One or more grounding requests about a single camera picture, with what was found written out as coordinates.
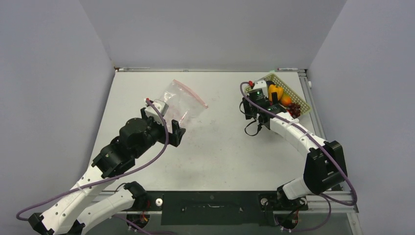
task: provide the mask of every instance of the bolt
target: bolt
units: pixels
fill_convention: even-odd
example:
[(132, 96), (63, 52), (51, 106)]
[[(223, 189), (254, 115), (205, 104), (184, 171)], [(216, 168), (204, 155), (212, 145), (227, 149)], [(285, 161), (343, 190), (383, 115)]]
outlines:
[(261, 199), (261, 205), (265, 206), (265, 203), (267, 203), (267, 202), (268, 202), (268, 199), (266, 199), (266, 198)]
[(161, 207), (163, 205), (163, 199), (157, 198), (156, 199), (156, 206)]

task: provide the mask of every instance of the white table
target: white table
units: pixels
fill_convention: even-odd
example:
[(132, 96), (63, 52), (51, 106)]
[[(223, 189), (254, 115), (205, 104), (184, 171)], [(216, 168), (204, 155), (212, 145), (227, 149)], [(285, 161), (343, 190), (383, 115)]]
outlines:
[[(269, 72), (117, 72), (108, 97), (91, 161), (126, 121), (141, 117), (144, 99), (159, 98), (173, 79), (194, 90), (208, 105), (187, 127), (182, 143), (168, 146), (152, 165), (117, 180), (106, 190), (137, 181), (146, 190), (275, 190), (302, 175), (305, 156), (279, 135), (263, 128), (250, 137), (244, 127), (250, 122), (238, 110), (239, 84), (257, 80)], [(304, 98), (296, 72), (276, 73)], [(310, 115), (300, 123), (314, 131)], [(248, 131), (255, 132), (252, 125)], [(161, 150), (157, 143), (136, 160), (136, 166), (151, 160)]]

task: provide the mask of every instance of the plastic basket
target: plastic basket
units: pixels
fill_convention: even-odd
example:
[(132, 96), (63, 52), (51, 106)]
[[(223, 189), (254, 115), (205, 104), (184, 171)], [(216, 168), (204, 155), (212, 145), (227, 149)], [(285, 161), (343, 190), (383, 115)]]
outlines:
[[(301, 106), (300, 108), (301, 115), (305, 115), (311, 111), (310, 105), (308, 105), (307, 102), (305, 102), (305, 100), (303, 100), (295, 91), (293, 91), (287, 84), (285, 84), (285, 82), (283, 82), (281, 78), (279, 78), (277, 75), (271, 73), (261, 79), (265, 81), (273, 81), (275, 85), (282, 87), (284, 89), (284, 92), (287, 93), (291, 97), (292, 102), (299, 104)], [(246, 93), (249, 92), (250, 90), (252, 90), (250, 86), (247, 86), (245, 88)]]

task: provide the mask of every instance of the metal frame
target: metal frame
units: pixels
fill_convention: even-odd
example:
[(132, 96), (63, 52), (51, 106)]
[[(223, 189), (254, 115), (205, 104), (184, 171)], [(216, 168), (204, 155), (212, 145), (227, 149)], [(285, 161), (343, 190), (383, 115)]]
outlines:
[[(151, 69), (151, 68), (116, 68), (117, 72), (252, 72), (252, 71), (242, 71), (242, 70), (198, 70), (198, 69)], [(309, 81), (307, 79), (306, 70), (279, 70), (275, 72), (297, 72), (299, 74), (301, 87), (305, 96), (305, 101), (309, 103), (312, 107), (310, 112), (311, 121), (313, 123), (314, 131), (316, 135), (325, 139), (325, 134), (323, 131), (323, 126), (320, 121), (316, 105), (314, 99), (311, 94), (311, 88), (309, 86)], [(106, 197), (111, 196), (114, 192), (110, 191), (103, 191), (99, 194), (92, 203), (97, 203)], [(349, 191), (328, 191), (326, 194), (330, 195), (333, 198), (342, 201), (351, 201), (351, 193)], [(325, 199), (317, 196), (317, 195), (310, 195), (306, 197), (308, 202), (308, 210), (303, 211), (302, 213), (327, 213), (328, 212), (328, 204)], [(344, 206), (338, 203), (332, 203), (332, 213), (346, 213), (351, 230), (353, 235), (362, 235), (362, 229), (360, 227), (360, 222), (358, 218), (358, 208), (357, 206), (349, 207)], [(141, 211), (121, 211), (119, 214), (138, 214)], [(288, 213), (288, 211), (274, 211), (274, 214), (284, 214)], [(146, 214), (162, 214), (162, 211), (147, 211)]]

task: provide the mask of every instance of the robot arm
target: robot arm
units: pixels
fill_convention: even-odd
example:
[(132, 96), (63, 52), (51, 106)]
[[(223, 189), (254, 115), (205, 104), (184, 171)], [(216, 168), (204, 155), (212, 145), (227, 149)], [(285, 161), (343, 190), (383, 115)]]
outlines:
[[(272, 104), (267, 98), (268, 92), (266, 88), (267, 84), (265, 81), (256, 81), (252, 84), (252, 91), (247, 94), (247, 97), (251, 102), (261, 108), (289, 122), (282, 121), (279, 118), (262, 112), (243, 98), (242, 103), (244, 104), (245, 118), (256, 119), (258, 122), (258, 130), (261, 130), (261, 126), (265, 126), (267, 129), (278, 133), (306, 158), (304, 174), (278, 187), (277, 193), (279, 201), (289, 204), (293, 200), (311, 193), (319, 195), (341, 183), (344, 179), (340, 172), (331, 161), (328, 161), (328, 158), (318, 146), (307, 137), (307, 134), (310, 134), (319, 145), (323, 146), (330, 153), (347, 175), (342, 146), (336, 141), (328, 142), (317, 137), (299, 124), (297, 118), (292, 118), (278, 103)], [(298, 127), (305, 130), (306, 134), (300, 131)]]
[[(164, 116), (168, 105), (155, 100), (154, 107)], [(170, 145), (177, 147), (185, 133), (177, 121), (172, 121), (172, 133), (168, 133)], [(111, 143), (94, 158), (81, 179), (71, 188), (79, 191), (62, 197), (55, 205), (43, 213), (34, 213), (29, 217), (32, 228), (42, 235), (79, 234), (75, 231), (86, 227), (89, 230), (112, 214), (130, 208), (135, 201), (138, 204), (145, 196), (140, 185), (126, 184), (123, 190), (85, 208), (91, 201), (114, 180), (82, 189), (81, 186), (124, 174), (135, 165), (140, 157), (156, 142), (165, 143), (165, 129), (159, 114), (150, 106), (141, 109), (141, 118), (127, 121)]]

